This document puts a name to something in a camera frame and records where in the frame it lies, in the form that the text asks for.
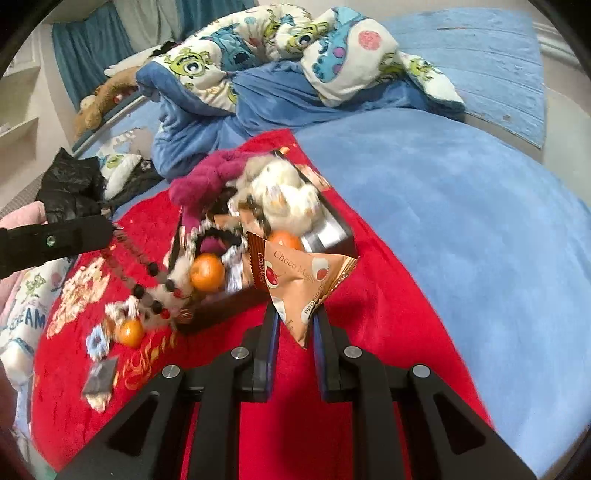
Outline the person left hand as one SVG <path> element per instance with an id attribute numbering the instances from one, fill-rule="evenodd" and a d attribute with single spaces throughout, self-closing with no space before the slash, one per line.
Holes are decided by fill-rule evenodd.
<path id="1" fill-rule="evenodd" d="M 2 429 L 11 429 L 14 424 L 17 396 L 3 364 L 0 363 L 0 427 Z"/>

